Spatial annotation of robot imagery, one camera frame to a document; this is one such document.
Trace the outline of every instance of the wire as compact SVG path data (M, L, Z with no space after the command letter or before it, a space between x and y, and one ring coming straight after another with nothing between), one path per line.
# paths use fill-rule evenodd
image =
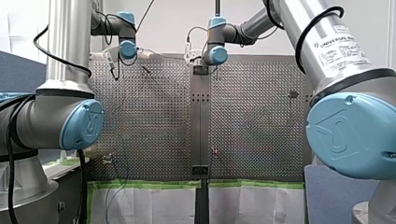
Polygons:
M133 61L132 63L126 63L126 62L122 59L122 57L120 56L120 52L119 52L119 65L120 65L120 61L121 61L121 63L122 63L123 65L125 65L125 66L132 66L132 65L134 65L134 63L136 62L136 60L137 60L137 54L136 54L136 56L134 57L134 61Z
M78 218L79 224L87 223L87 201L88 201L88 182L87 182L87 170L85 165L85 156L82 149L77 150L79 156L79 164L81 166L81 207Z
M106 31L105 41L106 41L107 45L111 45L111 42L113 42L113 27L111 25L111 22L108 19L108 16L105 15L103 12L97 11L96 13L98 13L99 15L102 15L103 17L105 17L105 31Z
M150 2L149 5L148 5L148 9L146 9L145 15L143 15L142 20L139 22L139 25L137 26L137 30L136 30L136 31L139 31L140 26L142 25L143 20L144 20L144 19L146 18L146 16L148 15L149 9L151 8L151 6L152 6L153 3L154 3L154 0L151 0L151 2Z
M276 27L275 30L274 30L273 32L271 32L269 35L265 35L265 36L263 36L263 37L258 37L257 39L258 39L258 40L266 39L266 38L270 37L271 35L273 35L273 34L277 31L277 29L279 29L279 28Z
M275 21L273 15L272 15L271 7L270 7L270 6L271 6L271 5L270 5L270 0L267 0L266 6L267 6L268 19L270 19L271 23L272 23L274 26L276 26L277 28L279 28L279 29L281 29L281 30L284 30L285 28L284 28L281 24L277 23L277 22Z
M201 52L201 57L202 57L202 58L204 58L204 53L205 53L205 48L206 48L206 46L207 46L207 40L206 40L206 42L205 42L205 44L204 44L204 47L202 48L202 52Z
M166 56L166 55L163 55L163 54L161 54L161 53L157 53L157 52L155 52L154 50L151 50L151 49L138 48L138 50L142 50L142 52L146 50L146 51L149 51L149 52L151 52L151 53L153 53L153 54L155 54L155 55L158 55L158 56L161 56L161 57L167 58L167 59L176 59L176 60L184 61L184 59L177 58L177 57Z
M192 28L189 30L189 33L187 34L187 42L188 42L188 43L190 43L190 35L191 35L192 31L194 31L194 30L202 30L202 31L207 32L207 29L204 28L204 27L202 27L202 26L194 26L194 27L192 27Z
M121 21L124 21L125 23L130 25L136 31L136 28L134 27L134 24L129 22L129 21L127 21L127 20L125 20L123 17L117 16L117 15L114 15L114 14L106 14L105 15L105 13L103 13L101 11L96 11L96 13L101 15L101 16L103 16L105 18L105 31L106 31L105 41L106 41L107 45L111 45L111 43L113 42L113 25L111 24L109 17L114 17L114 18L117 18L117 19L119 19Z
M217 72L217 74L219 74L219 68L220 68L220 65L216 65L215 69L213 69L213 71L211 73L209 73L209 75L215 74L215 72Z
M136 60L137 60L137 55L134 57L134 61L133 61L132 63L126 63L126 62L122 59L122 57L120 56L120 53L119 53L119 56L118 56L118 59L117 59L117 66L118 66L117 70L118 70L118 75L115 76L115 75L114 75L113 69L110 70L111 76L113 76L114 80L118 81L118 80L120 79L120 70L121 70L120 62L122 62L122 64L125 65L125 66L132 66L132 65L134 65L134 63L136 62Z
M14 161L14 151L12 148L11 133L16 132L15 125L17 122L18 114L21 112L21 110L26 105L26 103L33 100L34 98L35 98L34 95L29 94L22 96L22 98L17 98L11 101L12 103L16 103L10 115L9 123L7 126L7 152L9 159L8 213L12 224L18 224L18 220L17 217L15 216L15 210L14 210L15 161Z
M235 29L235 38L234 38L234 40L236 40L236 38L239 38L239 42L240 42L239 46L241 48L243 48L245 46L244 38L242 38L242 36L239 34L238 28L234 24L230 24L230 23L227 23L227 24L231 25Z
M88 69L88 68L86 68L86 67L84 67L84 66L75 64L75 63L70 63L70 62L68 62L67 60L61 59L61 58L59 58L59 57L57 57L57 56L51 54L49 51L46 51L45 49L43 49L43 48L37 43L38 39L39 39L44 33L46 33L46 32L48 31L48 29L49 29L49 27L48 27L48 25L47 25L47 27L46 27L43 31L41 31L40 34L38 34L38 35L35 37L35 39L33 40L33 43L35 44L35 47L38 48L41 52L43 52L43 53L46 54L47 56L49 56L51 59L54 59L54 60L56 60L56 61L58 61L58 62L60 62L60 63L66 64L66 65L73 66L73 67L75 67L75 68L77 68L77 69L79 69L79 70L82 70L82 71L84 71L84 72L86 72L86 73L88 74L88 77L91 77L92 72L91 72L90 69Z
M119 173L119 171L118 171L118 169L117 169L117 166L116 166L116 164L114 163L114 161L112 162L112 164L113 164L114 170L116 171L116 174L117 174L117 176L119 177L119 180L120 180L120 173ZM110 190L113 189L113 187L116 187L117 185L111 186L110 188L108 188L108 190L107 190L107 192L106 192L106 197L105 197L105 208L106 208L105 216L106 216L106 224L109 224L109 221L108 221L108 211L109 211L109 209L110 209L110 206L111 206L111 204L113 204L114 199L116 198L116 196L117 196L123 189L125 189L126 184L128 183L128 179L129 179L129 168L127 168L127 174L126 174L126 178L124 179L124 181L123 181L123 182L120 181L120 186L122 186L122 187L121 187L119 190L116 191L116 193L115 193L115 194L113 195L113 197L111 198L109 204L107 204L108 194L109 194Z
M298 38L297 44L296 44L296 62L300 70L305 73L303 64L301 62L301 51L303 50L303 44L305 41L306 36L309 34L309 32L312 30L312 28L315 27L315 25L318 24L323 18L333 14L334 11L339 11L340 15L338 15L340 18L344 16L344 9L342 7L329 7L326 10L324 10L322 13L318 14L314 19L312 19L311 22L305 27L303 32L301 33L300 37Z

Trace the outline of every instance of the metal pegboard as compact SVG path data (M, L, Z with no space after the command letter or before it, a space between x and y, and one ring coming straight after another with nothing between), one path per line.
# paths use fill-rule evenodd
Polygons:
M293 57L234 56L220 67L211 83L210 178L303 180L304 84Z
M91 179L191 178L190 68L184 61L138 60L122 65L115 81L105 61L94 60L91 86L106 113ZM110 154L114 162L103 163Z

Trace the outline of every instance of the light blue joint cap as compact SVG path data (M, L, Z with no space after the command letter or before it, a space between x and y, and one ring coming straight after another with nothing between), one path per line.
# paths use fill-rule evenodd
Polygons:
M137 54L136 44L131 40L123 40L120 43L120 54L124 59L132 59Z
M212 29L221 25L225 25L227 21L225 20L224 17L213 17L212 19L209 20L209 25L208 29Z
M104 111L96 100L85 100L70 113L61 131L63 150L84 149L93 145L103 129Z
M338 92L310 111L310 146L330 168L359 179L396 178L396 107L371 95Z
M220 65L227 62L227 49L222 46L215 46L209 51L209 60L213 65Z
M133 13L127 12L127 11L119 11L118 14L121 18L134 24L134 14Z
M22 96L30 94L28 92L0 92L0 103L9 99L12 99L17 96Z

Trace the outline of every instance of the white wall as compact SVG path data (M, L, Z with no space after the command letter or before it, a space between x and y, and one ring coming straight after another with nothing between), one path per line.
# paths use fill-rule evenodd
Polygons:
M345 22L359 40L375 65L388 65L389 6L394 0L333 0L346 9ZM139 22L150 0L104 0L105 12L128 10ZM262 6L262 0L222 0L221 13L228 22L247 20ZM156 0L138 33L138 45L157 52L184 52L187 32L194 25L206 27L214 14L214 0ZM192 43L201 48L204 32L196 31ZM229 45L231 53L238 54L294 54L285 32L277 31L272 37L252 47L241 49Z
M375 65L396 69L396 10L394 0L333 0L346 9L345 22L354 33ZM103 0L107 13L127 10L140 22L150 0ZM228 22L240 23L262 8L262 0L222 0L222 15ZM214 0L155 0L141 30L138 45L157 52L184 52L187 32L194 25L206 27L214 14ZM44 63L46 57L33 45L33 37L48 23L49 0L0 0L0 50ZM206 34L195 31L192 44L200 49ZM40 41L47 46L45 36ZM231 53L238 54L294 54L285 32L273 36L255 46L241 49L228 45Z
M0 50L46 63L47 56L39 52L33 39L48 25L49 15L50 0L0 0ZM38 43L46 49L47 34ZM101 39L93 37L92 50L101 49L98 43Z

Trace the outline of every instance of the metal pole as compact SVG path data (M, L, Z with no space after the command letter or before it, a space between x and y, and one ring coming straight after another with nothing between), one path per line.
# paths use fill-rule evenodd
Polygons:
M216 1L216 16L220 16L220 0Z
M49 9L49 52L88 67L91 43L91 1L51 0ZM69 90L92 93L88 76L75 67L48 58L47 81L40 90Z

